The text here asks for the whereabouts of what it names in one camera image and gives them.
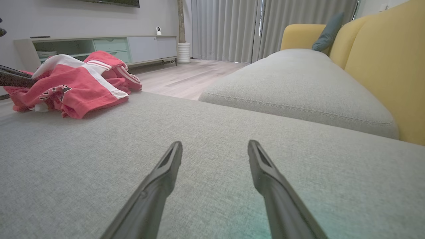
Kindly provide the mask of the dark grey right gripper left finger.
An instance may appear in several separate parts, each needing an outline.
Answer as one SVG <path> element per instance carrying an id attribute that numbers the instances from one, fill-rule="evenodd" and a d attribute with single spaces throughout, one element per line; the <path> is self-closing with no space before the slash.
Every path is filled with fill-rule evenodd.
<path id="1" fill-rule="evenodd" d="M 155 239 L 167 197 L 182 161 L 181 142 L 173 142 L 103 233 L 103 239 Z"/>

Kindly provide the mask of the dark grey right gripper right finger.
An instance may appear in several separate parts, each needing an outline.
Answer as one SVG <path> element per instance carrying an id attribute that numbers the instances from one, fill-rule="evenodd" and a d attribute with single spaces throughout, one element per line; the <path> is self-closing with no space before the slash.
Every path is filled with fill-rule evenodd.
<path id="1" fill-rule="evenodd" d="M 248 142 L 255 189 L 264 197 L 274 239 L 326 239 L 327 235 L 256 140 Z"/>

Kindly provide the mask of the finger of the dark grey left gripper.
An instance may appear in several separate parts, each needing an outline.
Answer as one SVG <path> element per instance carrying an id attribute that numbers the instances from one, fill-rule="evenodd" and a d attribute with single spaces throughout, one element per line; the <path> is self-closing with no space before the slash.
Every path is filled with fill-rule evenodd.
<path id="1" fill-rule="evenodd" d="M 32 79 L 32 76 L 25 73 L 9 73 L 9 72 L 0 72 L 0 86 L 8 87 L 32 87 L 37 81 Z"/>
<path id="2" fill-rule="evenodd" d="M 6 75 L 14 76 L 14 77 L 24 77 L 24 78 L 31 78 L 32 75 L 26 74 L 24 72 L 5 67 L 3 65 L 0 65 L 0 75 L 2 77 L 5 77 Z"/>

